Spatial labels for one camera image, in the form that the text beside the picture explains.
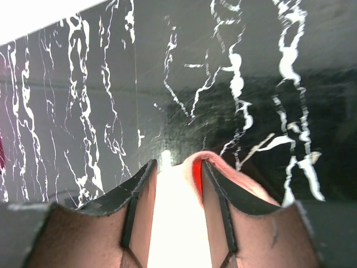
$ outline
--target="black glossy surface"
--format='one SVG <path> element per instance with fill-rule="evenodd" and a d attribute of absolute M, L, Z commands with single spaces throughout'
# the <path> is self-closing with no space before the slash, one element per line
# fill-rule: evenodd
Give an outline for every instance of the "black glossy surface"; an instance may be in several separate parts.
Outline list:
<path fill-rule="evenodd" d="M 237 157 L 243 161 L 271 133 L 261 148 L 276 137 L 285 143 L 256 152 L 242 171 L 265 181 L 278 201 L 290 172 L 296 198 L 313 199 L 315 193 L 319 199 L 355 199 L 353 0 L 117 3 L 107 1 L 0 47 L 0 130 L 7 156 L 2 199 L 81 205 L 151 158 L 178 164 L 202 149 L 221 153 L 233 139 L 222 153 L 235 166 Z M 219 37 L 218 18 L 226 22 Z M 285 47 L 297 44 L 290 49 L 291 55 L 298 52 L 295 61 L 288 54 L 282 60 L 280 39 Z M 230 84 L 241 83 L 240 77 L 244 87 L 236 107 Z M 161 157 L 166 150 L 170 160 Z M 289 165 L 307 155 L 302 168 Z"/>

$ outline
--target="red fabric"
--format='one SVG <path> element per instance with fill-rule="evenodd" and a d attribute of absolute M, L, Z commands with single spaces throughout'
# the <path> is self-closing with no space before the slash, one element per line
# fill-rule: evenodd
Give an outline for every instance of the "red fabric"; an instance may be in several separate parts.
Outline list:
<path fill-rule="evenodd" d="M 202 177 L 201 177 L 201 167 L 202 167 L 202 160 L 198 160 L 194 162 L 194 166 L 193 166 L 193 174 L 194 174 L 194 179 L 195 179 L 195 183 L 196 186 L 198 188 L 198 190 L 200 191 L 201 195 L 202 195 Z"/>

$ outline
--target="marble tile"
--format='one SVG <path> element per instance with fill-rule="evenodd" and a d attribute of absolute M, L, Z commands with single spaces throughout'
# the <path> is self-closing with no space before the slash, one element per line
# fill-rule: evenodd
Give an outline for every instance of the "marble tile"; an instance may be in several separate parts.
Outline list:
<path fill-rule="evenodd" d="M 0 198 L 76 207 L 212 150 L 284 205 L 355 200 L 356 11 L 106 1 L 1 46 Z"/>
<path fill-rule="evenodd" d="M 1 47 L 2 199 L 75 207 L 137 171 L 130 6 L 106 2 Z"/>

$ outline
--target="bright light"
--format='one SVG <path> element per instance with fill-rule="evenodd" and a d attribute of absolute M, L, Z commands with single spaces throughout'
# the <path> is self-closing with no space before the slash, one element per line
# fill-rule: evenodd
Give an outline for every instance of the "bright light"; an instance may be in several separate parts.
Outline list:
<path fill-rule="evenodd" d="M 1 0 L 0 46 L 101 2 L 104 0 Z"/>
<path fill-rule="evenodd" d="M 165 150 L 161 153 L 161 169 L 169 168 L 171 166 L 171 152 Z"/>

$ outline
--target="pink fabric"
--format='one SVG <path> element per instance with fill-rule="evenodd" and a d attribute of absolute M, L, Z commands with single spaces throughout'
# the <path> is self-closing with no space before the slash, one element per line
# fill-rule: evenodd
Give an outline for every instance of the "pink fabric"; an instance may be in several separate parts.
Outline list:
<path fill-rule="evenodd" d="M 194 165 L 203 159 L 242 188 L 278 205 L 258 183 L 217 154 L 193 154 L 158 174 L 148 267 L 211 267 L 205 212 L 194 178 Z"/>

